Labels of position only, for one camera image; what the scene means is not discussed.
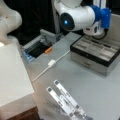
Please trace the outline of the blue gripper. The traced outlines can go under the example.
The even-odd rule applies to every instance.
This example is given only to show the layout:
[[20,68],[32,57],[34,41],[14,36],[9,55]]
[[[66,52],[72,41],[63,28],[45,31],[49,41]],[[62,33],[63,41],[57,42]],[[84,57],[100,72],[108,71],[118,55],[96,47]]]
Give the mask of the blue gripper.
[[108,29],[110,27],[111,11],[109,8],[99,8],[98,6],[91,5],[95,14],[95,22],[100,21],[101,27]]

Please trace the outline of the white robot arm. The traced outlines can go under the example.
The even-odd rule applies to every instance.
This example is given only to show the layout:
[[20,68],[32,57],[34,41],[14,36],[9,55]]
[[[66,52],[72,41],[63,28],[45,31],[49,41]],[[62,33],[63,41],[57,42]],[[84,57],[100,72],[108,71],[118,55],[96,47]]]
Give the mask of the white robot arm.
[[106,0],[93,0],[91,5],[82,5],[84,0],[54,0],[61,27],[66,31],[82,30],[87,35],[100,35],[110,26],[111,11]]

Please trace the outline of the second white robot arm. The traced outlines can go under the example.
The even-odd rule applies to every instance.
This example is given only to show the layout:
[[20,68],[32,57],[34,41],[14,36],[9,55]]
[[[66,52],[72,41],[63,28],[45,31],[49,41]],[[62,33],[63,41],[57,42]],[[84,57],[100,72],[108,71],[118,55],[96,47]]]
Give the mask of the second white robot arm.
[[20,13],[9,8],[4,0],[0,0],[0,42],[9,44],[7,34],[16,30],[21,24]]

